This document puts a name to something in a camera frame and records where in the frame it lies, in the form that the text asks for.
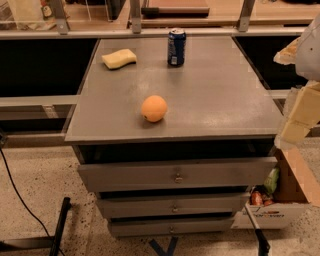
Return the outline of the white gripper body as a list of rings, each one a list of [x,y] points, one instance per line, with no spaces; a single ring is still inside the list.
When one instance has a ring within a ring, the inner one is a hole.
[[[296,51],[296,73],[320,81],[320,14],[301,34]]]

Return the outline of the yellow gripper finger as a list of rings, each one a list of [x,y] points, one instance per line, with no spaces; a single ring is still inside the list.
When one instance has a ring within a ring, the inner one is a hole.
[[[292,88],[285,101],[275,146],[294,147],[319,122],[320,82],[308,81],[301,89]]]
[[[281,65],[294,64],[299,40],[300,38],[294,39],[285,48],[277,52],[273,61]]]

